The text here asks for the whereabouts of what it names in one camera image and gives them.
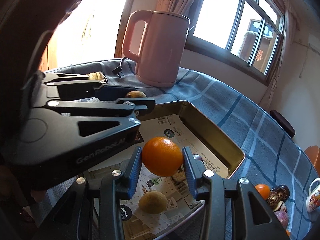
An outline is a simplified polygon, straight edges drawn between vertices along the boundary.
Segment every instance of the blue plaid tablecloth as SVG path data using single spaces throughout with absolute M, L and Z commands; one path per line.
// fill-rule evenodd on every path
M 302 239 L 319 215 L 319 210 L 307 213 L 306 198 L 311 182 L 318 177 L 306 154 L 295 145 L 284 130 L 254 102 L 238 91 L 206 74 L 180 68 L 172 88 L 150 87 L 134 76 L 135 62 L 123 63 L 123 77 L 113 75 L 119 59 L 68 66 L 53 70 L 60 73 L 86 74 L 102 71 L 108 84 L 134 86 L 156 103 L 187 100 L 215 122 L 245 152 L 246 159 L 231 180 L 247 177 L 252 184 L 267 184 L 270 188 L 285 184 L 290 189 L 286 202 L 291 239 Z M 44 218 L 73 180 L 50 189 L 46 200 L 36 209 Z M 226 205 L 226 239 L 231 239 L 231 205 Z M 167 239 L 198 239 L 203 212 L 167 235 Z

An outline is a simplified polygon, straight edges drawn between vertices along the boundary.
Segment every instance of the red chinese character decoration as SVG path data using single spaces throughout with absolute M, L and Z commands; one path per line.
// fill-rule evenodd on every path
M 263 54 L 263 50 L 262 50 L 262 49 L 259 49 L 259 51 L 258 51 L 258 53 L 257 53 L 257 56 L 256 56 L 256 60 L 257 60 L 257 61 L 260 61 L 260 60 L 263 59 L 262 54 Z

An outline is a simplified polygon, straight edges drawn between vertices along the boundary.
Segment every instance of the small orange fruit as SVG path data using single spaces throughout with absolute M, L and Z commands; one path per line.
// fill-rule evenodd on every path
M 255 186 L 256 190 L 260 193 L 264 200 L 266 200 L 270 195 L 270 188 L 265 184 L 258 184 Z
M 153 174 L 174 175 L 183 163 L 182 153 L 175 143 L 164 137 L 154 137 L 142 149 L 142 162 Z

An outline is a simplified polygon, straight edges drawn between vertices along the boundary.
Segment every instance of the black circular label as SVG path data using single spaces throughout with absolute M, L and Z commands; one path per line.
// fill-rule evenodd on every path
M 122 221 L 127 221 L 132 217 L 132 211 L 129 207 L 127 207 L 125 205 L 121 205 L 120 211 L 121 211 L 121 220 Z
M 165 129 L 164 130 L 164 135 L 169 137 L 169 138 L 172 138 L 174 136 L 174 132 L 170 129 Z

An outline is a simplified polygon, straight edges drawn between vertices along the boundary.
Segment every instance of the kettle base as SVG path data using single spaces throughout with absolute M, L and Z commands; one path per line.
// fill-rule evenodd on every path
M 171 82 L 171 83 L 160 83 L 160 82 L 155 82 L 155 81 L 151 81 L 145 78 L 142 78 L 141 76 L 136 74 L 136 78 L 141 81 L 142 83 L 145 83 L 147 85 L 153 86 L 153 87 L 172 87 L 176 81 Z

